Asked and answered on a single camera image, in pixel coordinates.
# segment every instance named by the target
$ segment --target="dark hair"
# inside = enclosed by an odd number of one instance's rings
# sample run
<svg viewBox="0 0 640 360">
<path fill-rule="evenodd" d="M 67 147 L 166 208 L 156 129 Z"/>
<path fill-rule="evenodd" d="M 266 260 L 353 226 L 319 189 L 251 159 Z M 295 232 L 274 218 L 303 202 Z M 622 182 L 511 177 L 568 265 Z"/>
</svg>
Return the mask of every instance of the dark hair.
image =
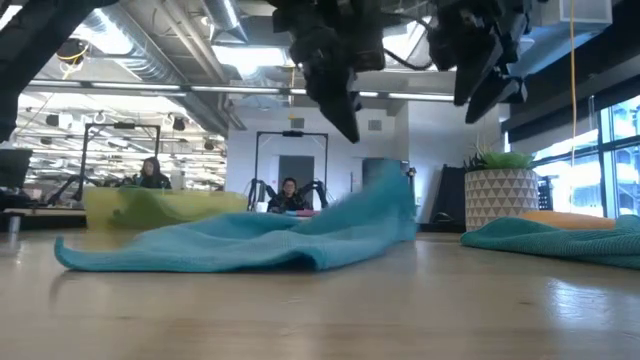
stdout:
<svg viewBox="0 0 640 360">
<path fill-rule="evenodd" d="M 282 180 L 282 187 L 284 187 L 284 184 L 288 183 L 289 181 L 291 181 L 293 183 L 293 185 L 296 187 L 296 189 L 298 188 L 298 183 L 296 182 L 296 179 L 294 179 L 294 178 L 285 178 L 284 180 Z"/>
</svg>

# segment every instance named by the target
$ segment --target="green plant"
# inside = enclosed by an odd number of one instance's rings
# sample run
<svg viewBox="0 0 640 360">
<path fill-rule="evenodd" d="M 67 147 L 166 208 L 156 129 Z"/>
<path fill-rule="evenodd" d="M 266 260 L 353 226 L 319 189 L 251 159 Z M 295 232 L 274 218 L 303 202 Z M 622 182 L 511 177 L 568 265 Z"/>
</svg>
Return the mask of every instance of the green plant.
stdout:
<svg viewBox="0 0 640 360">
<path fill-rule="evenodd" d="M 467 172 L 497 169 L 529 169 L 533 156 L 517 152 L 499 153 L 495 151 L 481 151 L 464 162 Z"/>
</svg>

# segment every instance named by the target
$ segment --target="wall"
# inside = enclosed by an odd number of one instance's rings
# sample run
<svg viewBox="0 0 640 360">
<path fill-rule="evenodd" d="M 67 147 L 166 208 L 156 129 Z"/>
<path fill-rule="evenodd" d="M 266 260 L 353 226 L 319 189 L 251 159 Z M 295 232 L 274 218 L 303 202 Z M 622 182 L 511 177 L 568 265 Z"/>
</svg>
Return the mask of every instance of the wall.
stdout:
<svg viewBox="0 0 640 360">
<path fill-rule="evenodd" d="M 327 162 L 327 188 L 335 199 L 342 198 L 352 190 L 360 189 L 362 159 L 365 157 L 393 158 L 394 118 L 384 110 L 362 110 L 358 113 L 361 141 L 351 144 L 317 109 L 294 108 L 273 109 L 262 112 L 242 108 L 236 114 L 247 125 L 247 131 L 231 131 L 227 143 L 227 191 L 244 193 L 248 182 L 254 177 L 254 160 L 257 131 L 290 130 L 288 116 L 305 118 L 305 132 L 329 134 Z M 382 120 L 381 132 L 368 131 L 368 120 Z M 280 155 L 306 155 L 315 158 L 315 176 L 324 180 L 324 138 L 285 138 L 280 135 L 262 135 L 258 159 L 258 178 L 274 189 L 279 185 L 278 158 Z M 314 206 L 320 203 L 315 197 Z"/>
<path fill-rule="evenodd" d="M 502 138 L 498 108 L 474 125 L 464 123 L 466 107 L 450 103 L 410 102 L 409 162 L 416 168 L 416 221 L 428 223 L 440 185 L 442 167 L 462 167 L 476 144 L 499 151 Z"/>
</svg>

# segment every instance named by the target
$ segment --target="doorway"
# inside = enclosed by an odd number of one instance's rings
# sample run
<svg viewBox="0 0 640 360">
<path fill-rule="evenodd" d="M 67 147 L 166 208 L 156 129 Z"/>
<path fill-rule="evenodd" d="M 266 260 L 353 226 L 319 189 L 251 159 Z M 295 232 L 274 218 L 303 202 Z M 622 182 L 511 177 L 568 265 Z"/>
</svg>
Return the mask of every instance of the doorway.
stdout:
<svg viewBox="0 0 640 360">
<path fill-rule="evenodd" d="M 282 187 L 282 181 L 288 177 L 296 179 L 298 187 L 302 187 L 315 178 L 315 158 L 313 156 L 280 155 L 278 166 L 278 191 Z M 304 198 L 313 204 L 313 191 L 308 192 Z"/>
</svg>

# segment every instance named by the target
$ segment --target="blue cloth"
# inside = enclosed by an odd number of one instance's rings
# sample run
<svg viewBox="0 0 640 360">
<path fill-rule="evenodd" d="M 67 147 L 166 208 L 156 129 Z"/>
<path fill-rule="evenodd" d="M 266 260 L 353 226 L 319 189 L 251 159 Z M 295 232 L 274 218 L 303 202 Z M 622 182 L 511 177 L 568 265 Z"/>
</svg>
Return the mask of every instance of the blue cloth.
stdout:
<svg viewBox="0 0 640 360">
<path fill-rule="evenodd" d="M 55 243 L 58 261 L 82 271 L 224 272 L 272 268 L 306 260 L 326 270 L 384 253 L 413 240 L 413 198 L 405 176 L 389 169 L 367 190 L 309 220 L 238 213 L 138 235 L 111 252 L 84 252 Z"/>
<path fill-rule="evenodd" d="M 640 270 L 640 218 L 621 216 L 613 230 L 562 230 L 517 218 L 464 234 L 462 245 Z"/>
</svg>

